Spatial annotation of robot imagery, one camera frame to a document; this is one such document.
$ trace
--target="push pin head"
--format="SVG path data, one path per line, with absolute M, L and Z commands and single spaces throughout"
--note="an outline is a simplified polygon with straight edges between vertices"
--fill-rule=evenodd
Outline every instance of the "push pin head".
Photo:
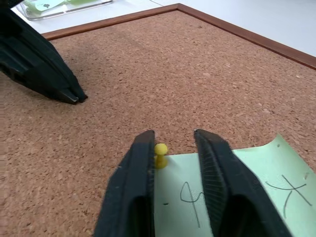
M 158 143 L 154 148 L 155 154 L 155 167 L 156 169 L 165 168 L 168 165 L 168 160 L 164 157 L 168 152 L 168 147 L 164 143 Z

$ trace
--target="yellow push pin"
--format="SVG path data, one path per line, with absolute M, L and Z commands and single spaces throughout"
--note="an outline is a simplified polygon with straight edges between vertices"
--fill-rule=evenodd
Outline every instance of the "yellow push pin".
M 168 165 L 168 160 L 164 157 L 168 152 L 168 147 L 164 143 L 158 143 L 155 145 L 155 167 L 156 169 L 165 168 Z

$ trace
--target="white surface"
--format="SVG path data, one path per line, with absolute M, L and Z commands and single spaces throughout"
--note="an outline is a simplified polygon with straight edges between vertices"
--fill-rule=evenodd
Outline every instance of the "white surface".
M 182 3 L 209 15 L 316 56 L 316 0 L 114 0 L 40 21 L 27 21 L 40 33 L 99 21 L 161 5 Z

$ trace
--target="clear plastic box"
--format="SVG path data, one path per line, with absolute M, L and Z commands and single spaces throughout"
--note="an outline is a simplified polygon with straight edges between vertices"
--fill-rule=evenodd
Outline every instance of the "clear plastic box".
M 111 2 L 112 0 L 24 0 L 16 8 L 28 20 L 39 20 Z

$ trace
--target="cork board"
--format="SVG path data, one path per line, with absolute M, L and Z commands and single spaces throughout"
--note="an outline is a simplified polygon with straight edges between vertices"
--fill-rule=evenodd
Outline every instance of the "cork board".
M 232 148 L 280 133 L 316 171 L 316 71 L 179 11 L 52 41 L 89 98 L 48 100 L 1 75 L 7 236 L 90 236 L 134 137 L 170 154 L 193 130 Z

